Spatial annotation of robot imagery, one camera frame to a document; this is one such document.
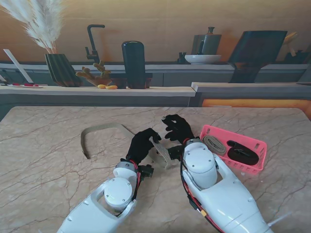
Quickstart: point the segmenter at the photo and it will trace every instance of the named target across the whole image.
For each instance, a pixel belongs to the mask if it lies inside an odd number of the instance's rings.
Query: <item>strap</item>
[[[130,132],[127,128],[125,128],[120,123],[116,123],[116,122],[88,127],[81,132],[82,152],[86,156],[87,159],[91,159],[91,157],[89,156],[88,151],[87,151],[86,146],[85,146],[85,136],[90,132],[109,129],[109,128],[119,129],[123,133],[123,135],[126,136],[127,138],[129,138],[130,140],[132,140],[132,138],[134,137],[134,134],[132,132]],[[158,151],[158,154],[149,153],[148,155],[151,157],[152,160],[154,160],[155,162],[160,164],[164,169],[170,168],[172,165],[172,161],[170,159],[170,155],[168,153],[168,150],[166,148],[164,148],[160,143],[155,143],[152,140],[152,137],[149,140],[155,146],[156,150]]]
[[[225,146],[216,137],[207,135],[203,138],[202,141],[211,152],[217,155],[225,154],[226,152]]]

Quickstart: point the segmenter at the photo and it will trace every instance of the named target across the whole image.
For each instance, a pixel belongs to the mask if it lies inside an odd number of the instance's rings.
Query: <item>robotic hand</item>
[[[111,233],[132,213],[136,206],[136,195],[140,182],[151,177],[150,165],[139,166],[161,137],[151,128],[137,133],[131,142],[126,159],[113,170],[115,178],[107,180],[93,191],[65,218],[57,233]],[[110,213],[99,199],[104,196],[107,205],[118,215]]]
[[[186,120],[168,115],[162,121],[170,131],[165,138],[178,140],[184,146],[178,159],[191,206],[221,233],[273,233],[249,191],[218,155],[194,137]]]

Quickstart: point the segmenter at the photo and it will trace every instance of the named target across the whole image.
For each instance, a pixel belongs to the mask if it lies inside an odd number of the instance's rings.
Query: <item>black glove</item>
[[[167,115],[162,121],[167,125],[166,131],[170,131],[165,138],[171,141],[178,140],[181,144],[184,144],[186,139],[194,138],[190,125],[179,115]]]
[[[155,143],[158,143],[159,140],[161,140],[158,133],[151,128],[138,132],[132,139],[126,159],[131,159],[138,165],[144,158],[146,158],[149,150],[154,147],[152,142],[149,141],[150,137],[152,137]]]

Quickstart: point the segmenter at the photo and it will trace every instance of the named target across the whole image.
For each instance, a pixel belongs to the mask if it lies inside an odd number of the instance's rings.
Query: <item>faucet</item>
[[[87,33],[88,33],[89,40],[90,40],[91,46],[92,46],[92,54],[89,53],[88,47],[86,47],[86,57],[89,60],[94,60],[95,63],[99,63],[99,57],[98,57],[98,52],[96,51],[96,48],[95,48],[91,28],[104,28],[104,27],[105,27],[105,25],[103,25],[103,24],[90,24],[87,27]]]

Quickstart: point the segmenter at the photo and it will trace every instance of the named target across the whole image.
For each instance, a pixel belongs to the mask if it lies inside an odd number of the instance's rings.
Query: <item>gray coiled strap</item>
[[[130,140],[132,140],[132,138],[134,137],[134,134],[132,132],[130,132],[123,125],[116,123],[116,122],[88,127],[81,132],[82,152],[86,156],[87,159],[90,159],[90,156],[86,150],[85,140],[84,140],[85,136],[90,132],[94,132],[94,131],[98,131],[98,130],[104,130],[104,129],[110,129],[110,128],[119,129],[123,133],[123,135],[126,136],[127,138],[129,138]],[[152,160],[154,160],[156,163],[160,164],[164,169],[169,169],[172,165],[172,161],[170,159],[170,155],[169,155],[168,150],[166,148],[164,148],[160,143],[155,143],[152,140],[152,137],[149,140],[155,146],[156,150],[158,151],[158,154],[150,152],[148,155],[151,157]]]
[[[217,155],[225,154],[226,152],[225,146],[216,137],[207,135],[203,138],[202,141],[211,152]]]

